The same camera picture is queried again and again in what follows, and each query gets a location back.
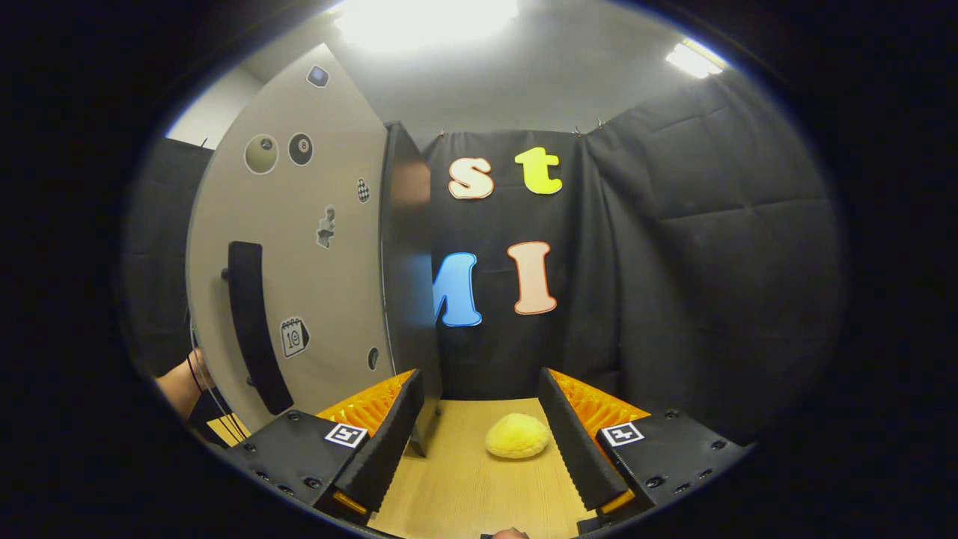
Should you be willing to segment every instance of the white wall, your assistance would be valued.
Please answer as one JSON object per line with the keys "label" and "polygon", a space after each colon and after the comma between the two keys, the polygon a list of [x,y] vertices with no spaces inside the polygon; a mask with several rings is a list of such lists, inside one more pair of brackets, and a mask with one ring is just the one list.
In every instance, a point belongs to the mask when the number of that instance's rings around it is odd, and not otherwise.
{"label": "white wall", "polygon": [[238,67],[210,86],[167,131],[167,138],[214,149],[263,84]]}

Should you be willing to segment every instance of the yellow sponge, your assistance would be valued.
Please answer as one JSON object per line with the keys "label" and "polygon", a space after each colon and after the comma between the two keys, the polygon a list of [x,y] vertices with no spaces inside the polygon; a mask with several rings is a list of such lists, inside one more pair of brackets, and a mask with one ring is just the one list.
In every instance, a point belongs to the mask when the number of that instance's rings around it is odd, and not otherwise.
{"label": "yellow sponge", "polygon": [[510,413],[486,433],[486,449],[497,457],[532,457],[548,444],[549,429],[525,413]]}

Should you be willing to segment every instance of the black backdrop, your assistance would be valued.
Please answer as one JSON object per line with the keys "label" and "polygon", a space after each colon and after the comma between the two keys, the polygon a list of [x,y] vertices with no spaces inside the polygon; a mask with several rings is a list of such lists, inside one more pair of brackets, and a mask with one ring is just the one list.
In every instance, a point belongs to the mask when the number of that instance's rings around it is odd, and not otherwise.
{"label": "black backdrop", "polygon": [[[813,150],[753,85],[725,72],[642,103],[581,137],[448,133],[432,170],[433,270],[477,256],[483,319],[437,320],[445,397],[535,395],[549,366],[638,406],[685,410],[739,443],[814,379],[846,302],[836,207]],[[559,157],[538,195],[514,157]],[[455,199],[449,165],[491,164],[495,189]],[[519,242],[549,244],[558,307],[518,315]]]}

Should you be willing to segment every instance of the checkered flag sticker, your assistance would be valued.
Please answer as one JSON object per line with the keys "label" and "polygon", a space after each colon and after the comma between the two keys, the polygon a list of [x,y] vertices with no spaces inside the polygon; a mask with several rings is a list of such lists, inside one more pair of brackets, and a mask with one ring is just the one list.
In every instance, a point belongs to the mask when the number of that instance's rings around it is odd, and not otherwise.
{"label": "checkered flag sticker", "polygon": [[359,201],[364,204],[369,201],[369,185],[366,184],[366,180],[363,178],[360,178],[356,183],[356,195],[359,197]]}

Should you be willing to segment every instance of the cable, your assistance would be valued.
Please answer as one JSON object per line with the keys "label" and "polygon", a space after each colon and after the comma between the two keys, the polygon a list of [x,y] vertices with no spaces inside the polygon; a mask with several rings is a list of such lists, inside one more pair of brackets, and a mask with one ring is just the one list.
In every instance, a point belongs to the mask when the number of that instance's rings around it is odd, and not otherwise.
{"label": "cable", "polygon": [[[192,350],[195,350],[197,346],[196,346],[196,335],[193,332],[192,317],[190,317],[190,343],[193,345]],[[242,436],[243,439],[246,439],[246,434],[243,433],[242,429],[240,428],[240,425],[237,424],[236,419],[234,419],[232,415],[227,414],[226,410],[224,410],[223,406],[219,403],[219,400],[217,399],[217,395],[213,393],[213,388],[210,387],[210,383],[206,381],[206,375],[203,374],[202,370],[199,371],[199,377],[203,379],[203,384],[206,385],[207,390],[210,391],[210,396],[213,397],[213,402],[217,404],[217,408],[219,408],[219,411],[221,411],[223,415],[226,415],[229,418],[229,420],[233,423],[233,426],[236,427],[237,432],[239,432],[239,435]]]}
{"label": "cable", "polygon": [[[193,351],[191,351],[191,352],[190,352],[190,355],[186,357],[186,364],[190,366],[190,374],[193,375],[193,381],[194,381],[194,383],[196,383],[196,388],[199,389],[199,393],[202,395],[202,394],[203,394],[203,387],[199,384],[199,381],[196,379],[196,373],[193,371],[193,362],[190,360],[190,356],[191,356],[192,354],[193,354]],[[233,439],[235,439],[235,440],[237,441],[237,443],[240,443],[240,439],[237,438],[237,436],[236,436],[235,434],[233,434],[233,431],[231,431],[230,428],[226,426],[226,423],[223,423],[223,418],[222,418],[222,417],[218,417],[217,419],[219,420],[219,424],[223,426],[223,429],[225,429],[226,432],[229,433],[229,434],[233,437]]]}

